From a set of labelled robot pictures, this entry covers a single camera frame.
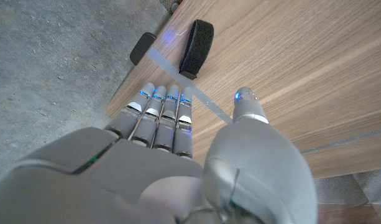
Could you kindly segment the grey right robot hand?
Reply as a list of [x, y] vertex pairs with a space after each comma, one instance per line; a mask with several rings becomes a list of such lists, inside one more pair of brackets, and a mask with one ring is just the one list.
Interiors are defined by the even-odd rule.
[[67, 134], [0, 179], [0, 223], [316, 223], [310, 168], [250, 88], [203, 165], [192, 89], [147, 83], [103, 129]]

